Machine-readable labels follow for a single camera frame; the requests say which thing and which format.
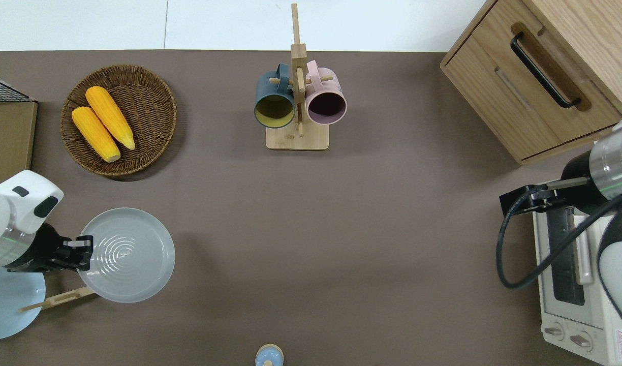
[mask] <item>mug handle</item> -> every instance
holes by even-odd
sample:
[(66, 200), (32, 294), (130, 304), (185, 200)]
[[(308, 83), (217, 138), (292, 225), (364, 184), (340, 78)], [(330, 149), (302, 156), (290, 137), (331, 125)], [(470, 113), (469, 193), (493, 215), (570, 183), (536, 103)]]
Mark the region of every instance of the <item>mug handle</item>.
[(277, 67), (277, 76), (279, 77), (279, 84), (277, 85), (277, 93), (285, 94), (288, 90), (288, 65), (285, 63), (279, 64)]
[(316, 60), (311, 60), (306, 63), (306, 67), (309, 70), (309, 79), (311, 79), (311, 86), (315, 92), (322, 90), (322, 81), (320, 80), (320, 70), (318, 70), (318, 63)]

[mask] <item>oven door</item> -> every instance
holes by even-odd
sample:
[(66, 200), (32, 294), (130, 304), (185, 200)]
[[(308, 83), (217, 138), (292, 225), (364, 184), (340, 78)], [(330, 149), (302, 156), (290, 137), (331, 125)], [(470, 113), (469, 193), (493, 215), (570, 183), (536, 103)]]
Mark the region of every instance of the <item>oven door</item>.
[[(586, 215), (573, 207), (535, 215), (536, 249), (539, 262), (550, 254)], [(611, 217), (600, 218), (589, 227), (541, 275), (543, 311), (602, 329), (602, 285), (598, 279), (597, 250), (602, 232)]]

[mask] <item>round woven basket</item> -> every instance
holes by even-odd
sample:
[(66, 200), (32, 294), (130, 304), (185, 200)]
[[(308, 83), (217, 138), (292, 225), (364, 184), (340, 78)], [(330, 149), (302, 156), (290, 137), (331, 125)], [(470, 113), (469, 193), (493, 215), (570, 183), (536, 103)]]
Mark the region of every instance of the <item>round woven basket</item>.
[[(85, 141), (72, 120), (72, 111), (88, 106), (85, 91), (102, 86), (128, 121), (135, 150), (119, 146), (121, 158), (106, 163)], [(60, 115), (60, 134), (74, 160), (102, 176), (124, 176), (148, 167), (164, 153), (176, 128), (176, 102), (167, 84), (153, 72), (135, 65), (113, 65), (92, 72), (74, 87)]]

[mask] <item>wire rack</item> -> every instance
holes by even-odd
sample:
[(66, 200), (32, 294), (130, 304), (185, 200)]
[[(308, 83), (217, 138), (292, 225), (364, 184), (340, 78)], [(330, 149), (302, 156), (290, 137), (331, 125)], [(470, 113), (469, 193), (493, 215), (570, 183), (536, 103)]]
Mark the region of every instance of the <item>wire rack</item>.
[(35, 100), (0, 80), (0, 102), (35, 102)]

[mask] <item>black handle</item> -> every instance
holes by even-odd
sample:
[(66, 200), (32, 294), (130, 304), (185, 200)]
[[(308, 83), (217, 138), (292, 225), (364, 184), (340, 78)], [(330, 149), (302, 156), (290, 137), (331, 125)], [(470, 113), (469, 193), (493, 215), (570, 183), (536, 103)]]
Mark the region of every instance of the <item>black handle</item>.
[(544, 87), (546, 92), (550, 95), (551, 98), (562, 108), (570, 108), (580, 103), (580, 98), (576, 98), (573, 102), (568, 102), (562, 97), (562, 95), (557, 91), (554, 85), (548, 80), (548, 78), (544, 75), (541, 70), (535, 65), (534, 62), (527, 56), (521, 46), (518, 44), (518, 40), (523, 37), (523, 32), (519, 32), (510, 42), (510, 48), (514, 51), (515, 55), (519, 60), (525, 65), (525, 67), (530, 71), (530, 74), (537, 79), (537, 81)]

